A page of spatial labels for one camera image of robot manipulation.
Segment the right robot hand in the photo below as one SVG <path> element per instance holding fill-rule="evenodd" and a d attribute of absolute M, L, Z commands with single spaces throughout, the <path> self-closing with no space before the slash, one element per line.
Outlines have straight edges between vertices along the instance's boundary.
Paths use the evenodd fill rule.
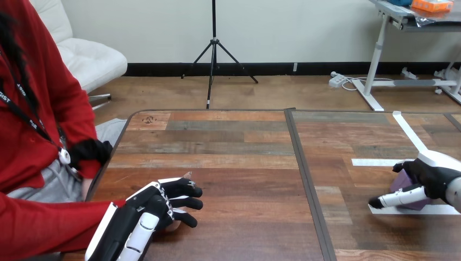
<path fill-rule="evenodd" d="M 370 198 L 370 207 L 409 207 L 429 200 L 442 200 L 460 213 L 459 160 L 437 151 L 423 150 L 415 159 L 396 163 L 393 171 L 402 173 L 409 184 L 389 194 Z"/>

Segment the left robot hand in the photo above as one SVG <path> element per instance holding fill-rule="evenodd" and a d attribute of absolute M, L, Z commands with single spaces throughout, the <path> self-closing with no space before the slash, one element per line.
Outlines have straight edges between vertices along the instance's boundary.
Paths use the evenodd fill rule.
<path fill-rule="evenodd" d="M 183 208 L 200 210 L 203 191 L 188 178 L 150 182 L 125 200 L 110 203 L 85 252 L 85 260 L 142 260 L 153 235 L 181 221 L 194 228 L 197 220 Z"/>

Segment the person's hand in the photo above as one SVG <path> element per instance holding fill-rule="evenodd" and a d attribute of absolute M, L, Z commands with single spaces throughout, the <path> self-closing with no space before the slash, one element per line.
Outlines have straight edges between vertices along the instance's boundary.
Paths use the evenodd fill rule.
<path fill-rule="evenodd" d="M 202 201 L 198 199 L 202 195 L 202 190 L 196 186 L 191 175 L 191 172 L 187 172 L 182 177 L 158 180 L 165 197 L 166 208 L 155 231 L 174 231 L 180 223 L 191 228 L 197 226 L 196 218 L 186 211 L 187 208 L 200 210 L 203 207 Z"/>

